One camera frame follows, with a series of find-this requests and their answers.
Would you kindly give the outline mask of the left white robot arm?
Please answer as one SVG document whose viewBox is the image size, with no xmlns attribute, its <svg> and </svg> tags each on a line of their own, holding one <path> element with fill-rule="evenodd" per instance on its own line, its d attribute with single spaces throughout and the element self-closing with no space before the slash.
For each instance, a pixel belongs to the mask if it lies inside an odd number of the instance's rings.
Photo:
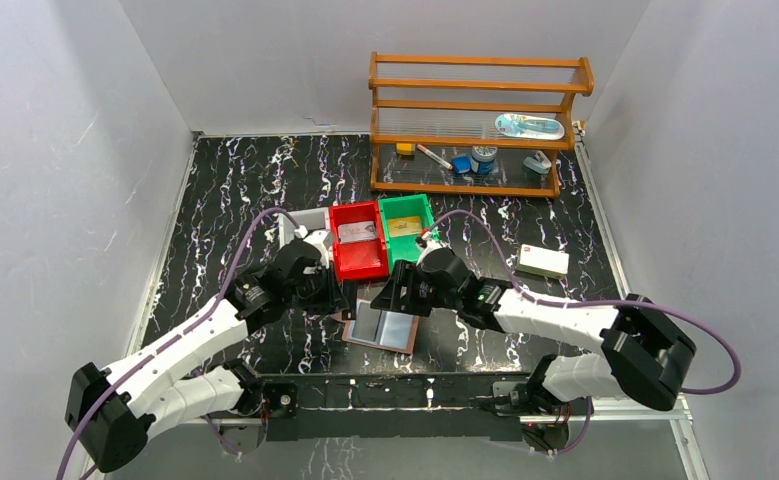
<svg viewBox="0 0 779 480">
<path fill-rule="evenodd" d="M 95 467 L 103 473 L 124 467 L 149 440 L 187 420 L 228 410 L 251 416 L 269 405 L 262 380 L 244 362 L 190 374 L 290 309 L 310 315 L 354 309 L 355 295 L 335 276 L 332 241 L 327 230 L 292 239 L 264 266 L 237 275 L 222 300 L 212 298 L 141 351 L 104 368 L 80 367 L 65 421 Z"/>
</svg>

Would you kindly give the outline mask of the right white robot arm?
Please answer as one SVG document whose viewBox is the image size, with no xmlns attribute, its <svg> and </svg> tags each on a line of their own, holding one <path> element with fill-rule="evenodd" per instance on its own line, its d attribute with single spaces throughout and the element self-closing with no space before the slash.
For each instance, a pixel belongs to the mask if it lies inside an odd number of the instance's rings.
<svg viewBox="0 0 779 480">
<path fill-rule="evenodd" d="M 579 356 L 545 356 L 527 382 L 496 394 L 489 410 L 555 413 L 581 398 L 627 397 L 671 410 L 696 347 L 666 315 L 651 308 L 595 306 L 528 299 L 510 282 L 479 277 L 448 248 L 418 262 L 399 260 L 371 308 L 419 317 L 454 311 L 479 330 L 531 334 L 582 349 Z"/>
</svg>

